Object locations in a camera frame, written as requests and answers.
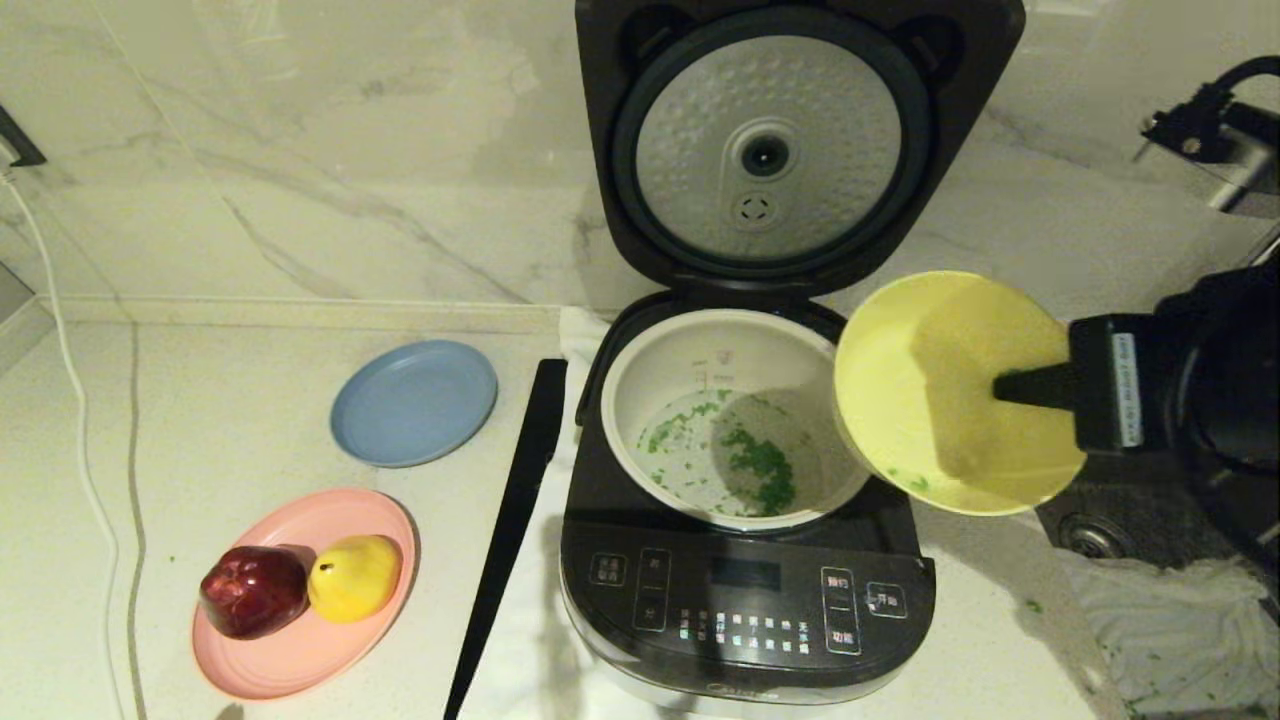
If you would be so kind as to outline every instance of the inner lid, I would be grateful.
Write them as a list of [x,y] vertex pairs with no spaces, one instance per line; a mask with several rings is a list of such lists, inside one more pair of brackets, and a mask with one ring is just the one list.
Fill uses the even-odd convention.
[[636,143],[640,195],[692,250],[777,261],[876,208],[902,155],[893,95],[858,55],[813,37],[721,47],[677,74]]
[[810,282],[859,260],[914,196],[931,126],[919,72],[879,31],[751,10],[655,54],[618,113],[613,179],[690,278]]

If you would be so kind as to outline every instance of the rice cooker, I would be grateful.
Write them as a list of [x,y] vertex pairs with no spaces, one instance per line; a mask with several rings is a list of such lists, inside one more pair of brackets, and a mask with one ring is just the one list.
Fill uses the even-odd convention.
[[906,496],[845,447],[845,319],[810,299],[897,247],[1021,33],[1018,0],[579,0],[605,218],[669,290],[611,328],[561,542],[575,628],[699,712],[856,698],[933,618]]

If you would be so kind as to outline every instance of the inner pot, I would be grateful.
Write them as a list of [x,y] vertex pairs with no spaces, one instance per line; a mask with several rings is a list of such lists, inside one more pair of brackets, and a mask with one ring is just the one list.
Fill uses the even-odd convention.
[[609,448],[668,507],[744,532],[847,502],[869,473],[832,413],[835,346],[749,310],[663,320],[618,354],[600,411]]

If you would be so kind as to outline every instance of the white towel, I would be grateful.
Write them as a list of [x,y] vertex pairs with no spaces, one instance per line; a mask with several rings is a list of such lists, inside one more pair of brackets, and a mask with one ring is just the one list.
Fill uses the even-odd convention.
[[1266,589],[1243,569],[1059,557],[1134,714],[1235,708],[1276,719],[1280,630],[1258,606]]

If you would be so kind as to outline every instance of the blue plate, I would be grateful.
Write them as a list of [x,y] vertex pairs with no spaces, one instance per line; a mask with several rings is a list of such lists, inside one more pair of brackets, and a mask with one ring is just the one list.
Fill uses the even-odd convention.
[[498,375],[479,350],[431,340],[396,348],[356,373],[333,402],[338,446],[381,468],[448,454],[484,425]]

